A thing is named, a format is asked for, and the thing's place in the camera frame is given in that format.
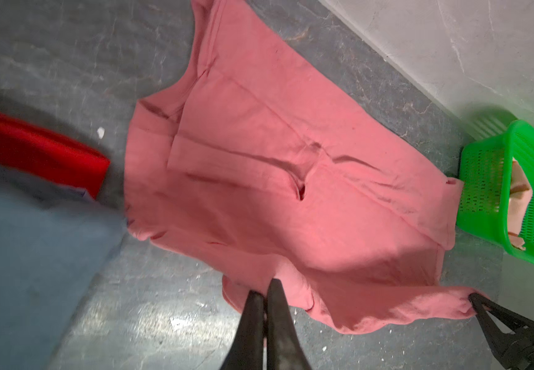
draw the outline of green basket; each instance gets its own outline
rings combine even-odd
[[[507,235],[512,158],[524,169],[533,193],[520,233],[525,251],[514,248]],[[514,121],[505,133],[467,145],[462,151],[460,179],[465,184],[458,227],[534,263],[534,128]]]

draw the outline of pink shirt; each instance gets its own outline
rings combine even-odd
[[[438,285],[462,183],[376,122],[243,0],[193,0],[175,85],[137,103],[125,156],[130,232],[342,333],[474,314]]]

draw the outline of gray marble floor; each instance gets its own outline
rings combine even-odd
[[[442,171],[457,174],[470,138],[320,3],[250,4],[370,115]],[[0,111],[108,155],[112,168],[100,199],[122,207],[123,156],[135,100],[181,76],[192,35],[188,0],[0,0]],[[496,296],[501,257],[499,248],[459,232],[442,283]],[[201,262],[127,237],[93,281],[50,368],[219,368],[239,318],[221,298],[220,277]],[[291,311],[314,369],[490,366],[475,319],[420,320],[343,336]]]

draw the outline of blue cloth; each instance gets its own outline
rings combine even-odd
[[[124,234],[117,211],[0,166],[0,369],[47,366]]]

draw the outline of white marble wall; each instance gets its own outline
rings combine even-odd
[[[534,0],[321,2],[463,123],[494,105],[534,125]]]

